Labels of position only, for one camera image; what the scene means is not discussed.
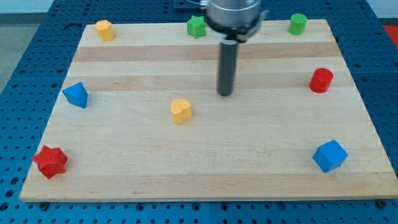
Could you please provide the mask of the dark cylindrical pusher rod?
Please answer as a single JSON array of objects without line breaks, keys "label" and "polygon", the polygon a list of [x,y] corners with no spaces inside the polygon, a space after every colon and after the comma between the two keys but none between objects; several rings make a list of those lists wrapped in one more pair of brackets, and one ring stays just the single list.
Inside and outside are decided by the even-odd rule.
[{"label": "dark cylindrical pusher rod", "polygon": [[221,96],[229,96],[233,92],[237,55],[238,43],[235,40],[220,43],[217,91]]}]

